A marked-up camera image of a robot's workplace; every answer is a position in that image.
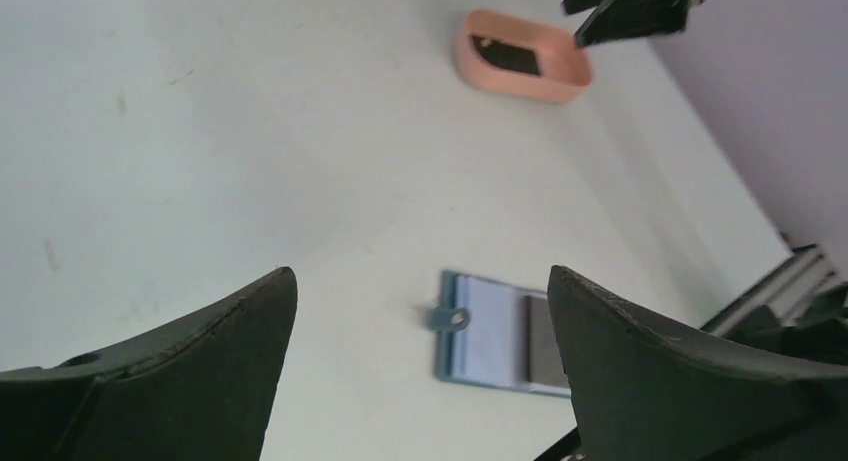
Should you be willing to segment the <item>black credit card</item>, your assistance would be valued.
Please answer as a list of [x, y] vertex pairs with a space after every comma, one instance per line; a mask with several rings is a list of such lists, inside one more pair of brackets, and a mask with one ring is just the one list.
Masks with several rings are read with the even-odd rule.
[[535, 51], [476, 34], [472, 34], [470, 39], [477, 54], [489, 65], [505, 71], [541, 76]]
[[565, 374], [546, 298], [524, 298], [527, 321], [527, 377], [534, 386], [565, 390]]

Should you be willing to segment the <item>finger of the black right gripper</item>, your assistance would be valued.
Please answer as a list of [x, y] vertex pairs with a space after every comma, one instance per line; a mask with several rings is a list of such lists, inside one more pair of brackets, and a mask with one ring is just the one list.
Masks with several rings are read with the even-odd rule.
[[705, 0], [563, 0], [566, 15], [589, 13], [575, 34], [576, 44], [678, 34], [686, 30], [689, 11]]

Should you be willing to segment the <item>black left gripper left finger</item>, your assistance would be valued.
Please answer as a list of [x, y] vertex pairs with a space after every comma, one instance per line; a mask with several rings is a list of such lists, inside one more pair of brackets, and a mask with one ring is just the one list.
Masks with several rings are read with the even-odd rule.
[[283, 267], [125, 341], [3, 372], [2, 458], [258, 459], [297, 303]]

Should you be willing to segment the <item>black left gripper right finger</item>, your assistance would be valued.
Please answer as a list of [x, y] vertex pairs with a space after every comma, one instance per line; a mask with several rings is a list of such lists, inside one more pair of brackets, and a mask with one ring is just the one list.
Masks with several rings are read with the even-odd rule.
[[552, 268], [548, 301], [576, 426], [551, 460], [843, 460], [847, 366], [767, 351]]

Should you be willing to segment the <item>blue card holder wallet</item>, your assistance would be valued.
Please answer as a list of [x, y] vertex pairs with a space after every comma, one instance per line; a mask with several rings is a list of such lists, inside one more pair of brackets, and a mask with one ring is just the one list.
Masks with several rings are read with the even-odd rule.
[[438, 304], [426, 316], [436, 334], [438, 379], [469, 386], [569, 398], [568, 389], [534, 386], [527, 377], [524, 298], [542, 290], [446, 270]]

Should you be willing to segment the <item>pink oval tray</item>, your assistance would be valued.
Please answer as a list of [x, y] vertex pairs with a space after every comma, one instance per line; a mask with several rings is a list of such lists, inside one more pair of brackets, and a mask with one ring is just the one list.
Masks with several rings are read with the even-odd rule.
[[[486, 63], [475, 51], [470, 36], [490, 37], [536, 52], [541, 76], [505, 71]], [[455, 64], [471, 86], [495, 93], [564, 104], [582, 94], [594, 79], [585, 50], [572, 33], [487, 9], [468, 13], [453, 44]]]

